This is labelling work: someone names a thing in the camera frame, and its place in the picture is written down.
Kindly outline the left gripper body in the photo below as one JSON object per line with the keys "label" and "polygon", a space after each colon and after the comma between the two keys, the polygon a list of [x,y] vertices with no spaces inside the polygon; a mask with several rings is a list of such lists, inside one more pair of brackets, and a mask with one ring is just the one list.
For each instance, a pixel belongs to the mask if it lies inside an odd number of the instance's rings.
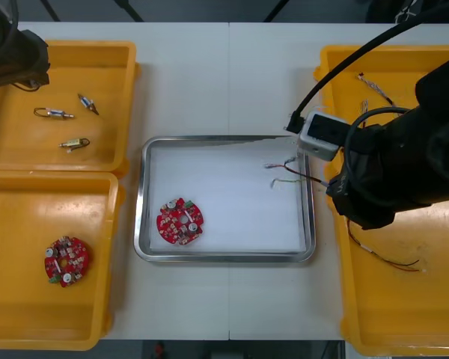
{"label": "left gripper body", "polygon": [[48,45],[29,30],[20,31],[14,44],[14,83],[25,88],[40,88],[49,84]]}

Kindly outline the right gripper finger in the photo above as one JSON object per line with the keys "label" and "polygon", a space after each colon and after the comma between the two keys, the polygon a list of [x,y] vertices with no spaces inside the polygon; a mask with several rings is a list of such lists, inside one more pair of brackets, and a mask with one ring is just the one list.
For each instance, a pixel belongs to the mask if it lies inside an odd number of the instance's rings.
{"label": "right gripper finger", "polygon": [[338,174],[329,181],[326,194],[329,197],[337,197],[347,194],[347,174]]}
{"label": "right gripper finger", "polygon": [[377,206],[360,197],[337,196],[332,201],[339,215],[347,217],[363,230],[379,229],[394,221],[395,212],[391,209]]}

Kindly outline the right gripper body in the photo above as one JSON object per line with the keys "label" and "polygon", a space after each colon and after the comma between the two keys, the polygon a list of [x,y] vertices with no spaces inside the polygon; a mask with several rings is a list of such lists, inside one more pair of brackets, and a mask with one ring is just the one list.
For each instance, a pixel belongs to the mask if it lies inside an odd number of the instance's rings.
{"label": "right gripper body", "polygon": [[433,171],[427,147],[434,124],[426,116],[399,116],[384,125],[361,128],[360,116],[346,134],[347,194],[403,212],[431,206]]}

